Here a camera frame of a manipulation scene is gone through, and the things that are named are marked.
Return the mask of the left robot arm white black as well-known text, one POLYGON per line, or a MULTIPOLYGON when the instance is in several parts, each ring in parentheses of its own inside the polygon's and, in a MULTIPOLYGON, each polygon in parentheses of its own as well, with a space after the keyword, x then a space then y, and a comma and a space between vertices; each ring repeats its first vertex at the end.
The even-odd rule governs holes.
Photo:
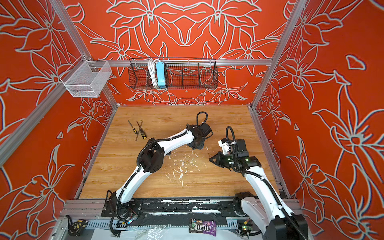
POLYGON ((134 193, 146 178, 161 169, 165 156, 170 155, 172 151, 182 146, 202 150, 205 140, 213 135, 207 120, 207 112, 198 112, 196 124, 187 124, 184 130, 165 139, 149 139, 139 152, 137 166, 130 177, 118 190, 107 191, 102 217, 124 221, 131 218, 133 214, 138 214, 139 210, 135 210, 129 204, 134 193))

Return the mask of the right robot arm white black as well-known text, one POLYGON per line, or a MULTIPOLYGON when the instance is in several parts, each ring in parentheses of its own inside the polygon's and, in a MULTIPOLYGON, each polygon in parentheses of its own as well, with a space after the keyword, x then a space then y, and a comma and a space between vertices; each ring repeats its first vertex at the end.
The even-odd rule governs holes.
POLYGON ((236 139, 228 126, 226 137, 219 141, 221 151, 209 161, 218 167, 241 174, 256 195, 237 196, 242 214, 251 218, 264 240, 307 240, 308 224, 303 215, 297 215, 272 187, 260 161, 250 156, 243 139, 236 139))

